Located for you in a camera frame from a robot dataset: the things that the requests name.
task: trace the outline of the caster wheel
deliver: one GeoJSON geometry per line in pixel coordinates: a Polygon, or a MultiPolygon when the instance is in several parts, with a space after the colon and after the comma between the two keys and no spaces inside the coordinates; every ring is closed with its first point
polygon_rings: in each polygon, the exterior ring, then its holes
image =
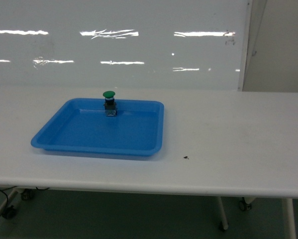
{"type": "Polygon", "coordinates": [[[243,212],[249,211],[252,209],[252,204],[246,203],[244,198],[243,200],[239,201],[238,206],[239,206],[239,209],[242,210],[243,212]]]}
{"type": "Polygon", "coordinates": [[[224,229],[223,227],[223,222],[220,222],[219,225],[218,225],[218,229],[221,231],[221,232],[226,232],[227,229],[224,229]]]}
{"type": "Polygon", "coordinates": [[[14,208],[14,206],[10,206],[6,208],[6,210],[3,212],[1,216],[9,220],[15,217],[15,215],[16,215],[16,209],[14,208]]]}
{"type": "Polygon", "coordinates": [[[24,192],[20,194],[23,201],[28,201],[34,198],[34,191],[32,189],[25,189],[24,192]]]}

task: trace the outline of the floor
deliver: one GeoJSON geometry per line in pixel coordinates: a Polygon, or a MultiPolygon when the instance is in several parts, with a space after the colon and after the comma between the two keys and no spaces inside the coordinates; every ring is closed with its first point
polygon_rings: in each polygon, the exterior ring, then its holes
{"type": "MultiPolygon", "coordinates": [[[[214,197],[35,190],[34,199],[13,201],[13,219],[0,218],[0,239],[284,237],[281,200],[258,198],[247,212],[239,200],[223,198],[229,220],[223,233],[214,197]]],[[[294,210],[298,238],[298,200],[294,210]]]]}

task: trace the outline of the blue tray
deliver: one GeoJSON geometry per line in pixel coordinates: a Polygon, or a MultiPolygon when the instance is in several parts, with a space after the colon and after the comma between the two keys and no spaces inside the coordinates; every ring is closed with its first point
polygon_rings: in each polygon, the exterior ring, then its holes
{"type": "Polygon", "coordinates": [[[67,101],[31,140],[54,151],[150,156],[161,149],[164,106],[157,101],[115,100],[107,117],[104,99],[67,101]]]}

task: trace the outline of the white table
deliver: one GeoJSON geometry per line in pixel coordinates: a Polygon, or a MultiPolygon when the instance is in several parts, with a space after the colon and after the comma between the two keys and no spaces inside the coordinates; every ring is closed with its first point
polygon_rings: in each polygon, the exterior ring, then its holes
{"type": "Polygon", "coordinates": [[[115,89],[116,99],[164,104],[158,153],[106,156],[30,145],[65,101],[101,98],[105,90],[0,86],[0,185],[286,198],[286,218],[295,232],[291,198],[298,198],[298,93],[115,89]]]}

